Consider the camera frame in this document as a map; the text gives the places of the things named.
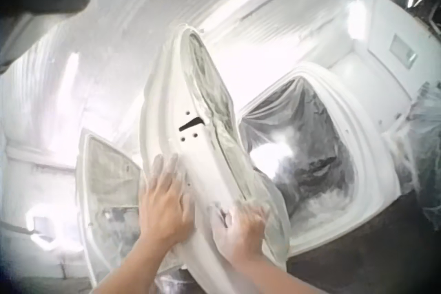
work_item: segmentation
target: dark object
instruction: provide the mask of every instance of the dark object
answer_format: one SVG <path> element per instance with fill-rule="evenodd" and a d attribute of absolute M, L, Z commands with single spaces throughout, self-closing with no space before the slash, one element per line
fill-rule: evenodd
<path fill-rule="evenodd" d="M 90 0 L 1 0 L 0 74 L 52 26 L 86 8 Z"/>

